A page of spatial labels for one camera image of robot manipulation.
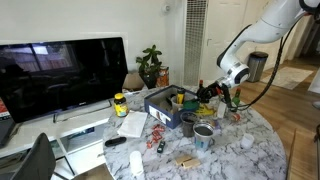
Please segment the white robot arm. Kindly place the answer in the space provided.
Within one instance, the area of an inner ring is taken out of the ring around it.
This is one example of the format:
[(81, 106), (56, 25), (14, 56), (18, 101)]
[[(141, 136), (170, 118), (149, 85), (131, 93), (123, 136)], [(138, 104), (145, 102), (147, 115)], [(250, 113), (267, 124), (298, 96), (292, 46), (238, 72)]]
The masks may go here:
[(218, 95), (218, 89), (227, 97), (228, 89), (240, 85), (250, 75), (249, 67), (236, 57), (236, 52), (245, 42), (265, 44), (279, 40), (304, 15), (312, 14), (318, 19), (319, 6), (320, 0), (274, 0), (260, 19), (255, 24), (243, 28), (218, 56), (217, 66), (225, 75), (213, 84), (200, 88), (197, 98), (201, 102), (208, 102)]

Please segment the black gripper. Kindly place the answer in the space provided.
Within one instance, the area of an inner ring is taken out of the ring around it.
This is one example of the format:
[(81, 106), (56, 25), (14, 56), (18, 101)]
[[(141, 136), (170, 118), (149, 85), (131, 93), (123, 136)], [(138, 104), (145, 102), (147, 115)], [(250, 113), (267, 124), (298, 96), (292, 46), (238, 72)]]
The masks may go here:
[(217, 82), (209, 85), (208, 87), (201, 86), (197, 90), (197, 98), (201, 103), (208, 103), (212, 97), (215, 97), (219, 94), (223, 94), (224, 102), (230, 101), (229, 89), (225, 84), (219, 85)]

